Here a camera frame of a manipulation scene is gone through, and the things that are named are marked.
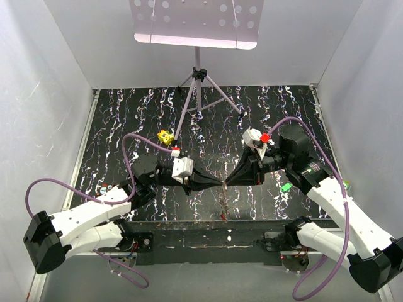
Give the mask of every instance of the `yellow cube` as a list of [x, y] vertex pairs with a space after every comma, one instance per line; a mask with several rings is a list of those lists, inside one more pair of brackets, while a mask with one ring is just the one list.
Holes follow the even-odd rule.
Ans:
[[161, 130], [161, 132], [159, 132], [157, 136], [158, 139], [167, 146], [169, 146], [174, 140], [174, 136], [165, 130]]

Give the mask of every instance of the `tripod stand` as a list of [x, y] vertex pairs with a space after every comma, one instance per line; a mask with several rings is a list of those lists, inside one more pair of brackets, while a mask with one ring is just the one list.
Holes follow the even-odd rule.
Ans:
[[[199, 46], [195, 46], [195, 57], [196, 57], [196, 66], [193, 68], [193, 71], [186, 77], [186, 79], [183, 80], [183, 82], [178, 86], [178, 88], [181, 88], [190, 78], [192, 78], [190, 88], [189, 88], [189, 93], [186, 97], [186, 101], [185, 101], [184, 107], [182, 109], [181, 118], [179, 120], [179, 124], [178, 124], [178, 127], [175, 132], [175, 138], [173, 141], [173, 145], [176, 145], [176, 143], [178, 141], [179, 134], [181, 132], [181, 128], [182, 128], [182, 124], [183, 124], [183, 120], [184, 120], [184, 116], [185, 116], [186, 112], [190, 112], [190, 111], [194, 111], [194, 110], [203, 111], [204, 109], [215, 106], [216, 104], [221, 103], [222, 101], [227, 101], [233, 107], [233, 109], [241, 116], [241, 118], [243, 118], [246, 115], [246, 112], [245, 111], [242, 112], [240, 109], [238, 109], [238, 107], [234, 104], [234, 102], [232, 102], [228, 98], [228, 96], [223, 92], [223, 90], [221, 90], [221, 88], [219, 88], [219, 86], [212, 80], [212, 78], [207, 74], [207, 70], [202, 69], [200, 67], [200, 47]], [[220, 98], [218, 101], [212, 102], [203, 107], [202, 102], [201, 102], [202, 101], [202, 90], [201, 89], [202, 89], [202, 82], [204, 81], [204, 79], [206, 79], [208, 82], [211, 83], [211, 85], [221, 94], [222, 98]], [[196, 86], [196, 96], [197, 96], [197, 107], [188, 109], [189, 102], [190, 102], [190, 99], [193, 94], [193, 90], [194, 90], [195, 86]]]

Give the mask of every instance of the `music stand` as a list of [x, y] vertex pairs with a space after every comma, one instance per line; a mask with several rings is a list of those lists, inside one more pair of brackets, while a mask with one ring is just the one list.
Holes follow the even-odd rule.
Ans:
[[[195, 66], [178, 86], [191, 80], [189, 93], [175, 132], [175, 145], [186, 112], [203, 111], [222, 101], [242, 112], [200, 65], [200, 47], [250, 50], [258, 44], [264, 0], [129, 0], [135, 24], [134, 38], [142, 43], [194, 46]], [[207, 80], [222, 96], [202, 106], [202, 82]], [[194, 88], [197, 107], [188, 109]]]

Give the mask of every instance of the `white cable clip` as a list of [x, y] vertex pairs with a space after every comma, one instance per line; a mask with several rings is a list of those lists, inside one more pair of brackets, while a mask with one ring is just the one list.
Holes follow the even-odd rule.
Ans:
[[177, 147], [172, 147], [171, 156], [179, 157], [180, 154], [181, 154], [181, 149], [179, 149]]

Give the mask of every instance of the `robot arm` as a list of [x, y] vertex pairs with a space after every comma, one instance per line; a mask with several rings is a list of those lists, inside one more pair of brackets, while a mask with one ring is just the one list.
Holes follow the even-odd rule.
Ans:
[[[345, 231], [341, 188], [332, 172], [309, 152], [310, 140], [300, 126], [280, 128], [279, 149], [267, 150], [267, 138], [257, 130], [247, 130], [247, 145], [238, 166], [227, 178], [227, 186], [260, 185], [267, 172], [285, 169], [290, 182], [323, 208]], [[343, 266], [366, 291], [375, 293], [403, 271], [403, 238], [394, 239], [376, 225], [348, 198], [350, 243]], [[308, 218], [299, 218], [285, 227], [291, 246], [304, 245], [338, 260], [343, 239], [319, 228]]]
[[[155, 198], [157, 185], [181, 186], [186, 194], [222, 185], [220, 179], [205, 172], [188, 157], [175, 156], [173, 165], [162, 165], [155, 155], [142, 154], [132, 164], [132, 170], [136, 178], [135, 195], [126, 203], [88, 201], [69, 211], [49, 216], [46, 211], [41, 211], [34, 215], [23, 241], [38, 274], [54, 270], [66, 258], [81, 252], [102, 247], [126, 250], [135, 239], [127, 238], [126, 222], [119, 218]], [[125, 200], [132, 189], [129, 179], [98, 200]], [[145, 248], [148, 247], [139, 242], [138, 250]]]

